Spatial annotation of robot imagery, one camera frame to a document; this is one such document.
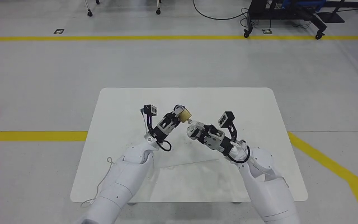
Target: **yellow floor line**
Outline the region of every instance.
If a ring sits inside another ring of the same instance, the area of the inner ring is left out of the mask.
[[[133,41],[133,40],[316,40],[314,35],[144,35],[144,36],[0,36],[4,41]],[[358,40],[357,35],[324,36],[320,40]]]
[[[356,200],[358,201],[358,177],[356,175],[333,161],[325,154],[305,143],[294,134],[290,132],[288,134],[293,146],[306,153],[308,156],[319,162],[327,169],[331,170],[333,173],[337,174],[343,180],[347,181],[353,191],[354,196],[356,197]]]
[[[352,172],[330,159],[314,147],[302,141],[294,134],[288,132],[291,144],[308,156],[322,164],[339,177],[346,180],[358,201],[358,177]],[[87,132],[83,131],[62,131],[62,132],[1,132],[0,142],[82,142],[85,141]]]
[[[3,142],[83,142],[87,132],[0,132]]]

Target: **cart wheel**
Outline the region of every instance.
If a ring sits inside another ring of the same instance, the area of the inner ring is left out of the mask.
[[[321,32],[321,31],[317,31],[317,34],[315,35],[315,39],[316,40],[319,40],[319,39],[321,39],[322,38],[322,36],[323,36],[324,34]]]
[[[248,31],[244,32],[244,38],[248,38],[250,36],[250,33]]]

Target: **white table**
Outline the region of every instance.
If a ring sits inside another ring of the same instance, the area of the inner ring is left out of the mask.
[[[182,104],[193,120],[218,127],[224,111],[232,111],[235,126],[251,147],[265,147],[285,177],[295,201],[307,200],[300,173],[275,96],[269,88],[105,88],[98,98],[70,198],[92,198],[109,163],[129,146],[143,140],[144,121],[139,109],[158,108],[153,126]],[[167,138],[171,152],[155,152],[151,169],[130,202],[247,202],[248,194],[236,166],[186,135],[180,124]]]

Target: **concrete floor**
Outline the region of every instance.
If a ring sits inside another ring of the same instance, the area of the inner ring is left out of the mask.
[[[198,15],[190,0],[108,0],[86,16],[78,0],[0,2],[1,36],[242,35],[238,20]],[[197,0],[210,16],[239,14],[249,1]],[[327,35],[357,35],[356,11]],[[262,35],[260,21],[253,35]],[[275,35],[314,35],[289,21]],[[88,130],[104,87],[269,87],[286,128],[358,175],[358,42],[113,41],[0,42],[0,130]],[[84,211],[69,194],[83,142],[0,142],[0,223],[71,223]],[[348,184],[300,150],[308,190],[302,223],[356,223]],[[117,223],[263,223],[251,203],[140,203]]]

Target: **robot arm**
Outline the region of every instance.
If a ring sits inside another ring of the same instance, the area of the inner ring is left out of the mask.
[[[221,152],[235,164],[257,213],[266,224],[300,224],[293,197],[285,179],[275,170],[272,154],[261,148],[250,149],[245,140],[237,140],[232,112],[219,119],[221,128],[228,128],[231,138],[213,125],[190,121],[187,135],[193,140]],[[264,175],[265,181],[257,177]]]
[[[147,115],[149,129],[144,136],[144,141],[137,146],[127,148],[126,152],[113,164],[103,181],[98,197],[78,223],[114,223],[123,207],[137,193],[148,170],[153,166],[153,151],[160,148],[170,151],[171,145],[165,141],[166,137],[180,122],[184,123],[191,116],[184,106],[176,105],[174,111],[166,114],[153,129],[152,116],[157,115],[157,108],[145,105],[140,112]],[[169,144],[168,150],[162,147],[163,142]]]

